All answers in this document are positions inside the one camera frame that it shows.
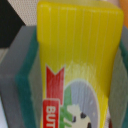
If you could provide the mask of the grey-teal gripper left finger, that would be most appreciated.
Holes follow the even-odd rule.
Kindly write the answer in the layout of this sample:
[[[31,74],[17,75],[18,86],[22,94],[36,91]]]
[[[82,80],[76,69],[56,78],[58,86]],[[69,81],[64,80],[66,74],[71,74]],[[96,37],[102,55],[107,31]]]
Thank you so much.
[[[39,128],[42,80],[36,27],[23,26],[0,64],[0,95],[9,128]]]

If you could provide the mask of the grey-teal gripper right finger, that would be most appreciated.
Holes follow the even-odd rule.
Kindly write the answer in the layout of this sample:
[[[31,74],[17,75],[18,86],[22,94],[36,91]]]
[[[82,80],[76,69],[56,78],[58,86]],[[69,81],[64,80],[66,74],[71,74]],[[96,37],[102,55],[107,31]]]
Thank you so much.
[[[128,27],[122,30],[109,96],[113,128],[128,128]]]

